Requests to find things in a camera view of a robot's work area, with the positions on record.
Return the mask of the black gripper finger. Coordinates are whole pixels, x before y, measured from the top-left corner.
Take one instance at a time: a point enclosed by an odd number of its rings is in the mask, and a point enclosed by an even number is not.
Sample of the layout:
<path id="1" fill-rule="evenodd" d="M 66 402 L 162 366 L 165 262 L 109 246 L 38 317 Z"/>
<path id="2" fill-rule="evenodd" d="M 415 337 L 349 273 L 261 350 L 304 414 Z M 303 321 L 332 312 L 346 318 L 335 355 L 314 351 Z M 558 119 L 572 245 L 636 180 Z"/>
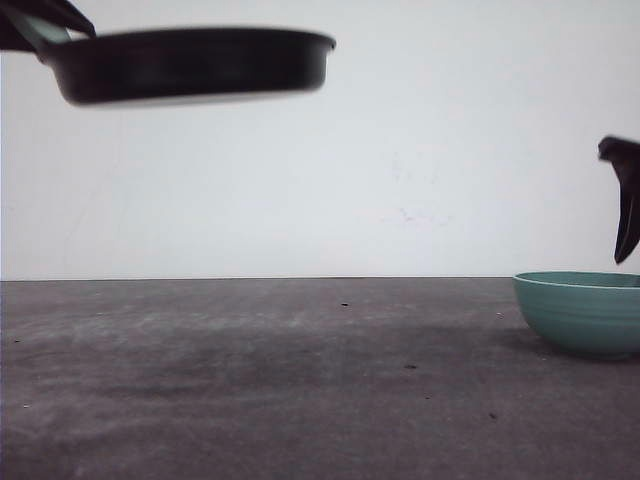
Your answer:
<path id="1" fill-rule="evenodd" d="M 38 12 L 1 13 L 1 49 L 35 52 L 41 46 L 41 37 L 35 23 Z"/>
<path id="2" fill-rule="evenodd" d="M 96 30 L 93 23 L 70 1 L 43 0 L 35 2 L 38 15 L 59 27 L 65 27 L 88 37 L 95 37 Z"/>

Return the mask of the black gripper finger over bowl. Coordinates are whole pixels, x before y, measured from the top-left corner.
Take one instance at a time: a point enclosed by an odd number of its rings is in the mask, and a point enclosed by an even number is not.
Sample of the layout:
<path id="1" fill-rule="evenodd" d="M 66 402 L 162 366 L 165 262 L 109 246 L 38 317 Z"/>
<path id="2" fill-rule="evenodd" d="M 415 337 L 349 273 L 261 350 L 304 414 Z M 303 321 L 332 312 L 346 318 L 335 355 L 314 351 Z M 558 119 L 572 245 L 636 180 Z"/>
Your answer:
<path id="1" fill-rule="evenodd" d="M 614 261 L 623 263 L 639 244 L 639 143 L 605 136 L 598 157 L 609 162 L 619 182 L 620 210 Z"/>

